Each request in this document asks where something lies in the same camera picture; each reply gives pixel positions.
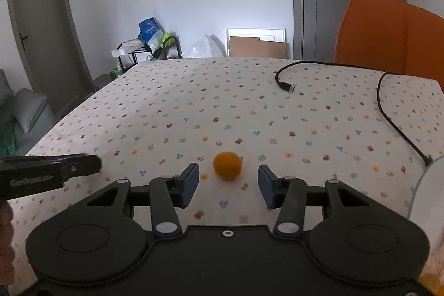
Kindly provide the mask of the person's left hand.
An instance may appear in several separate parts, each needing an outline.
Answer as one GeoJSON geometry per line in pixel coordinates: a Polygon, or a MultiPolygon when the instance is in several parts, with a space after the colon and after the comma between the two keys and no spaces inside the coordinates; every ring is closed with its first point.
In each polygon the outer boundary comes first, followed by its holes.
{"type": "Polygon", "coordinates": [[[11,285],[14,283],[14,258],[15,251],[11,246],[14,236],[14,227],[12,225],[14,214],[6,200],[1,199],[1,214],[0,214],[0,271],[1,271],[1,285],[11,285]]]}

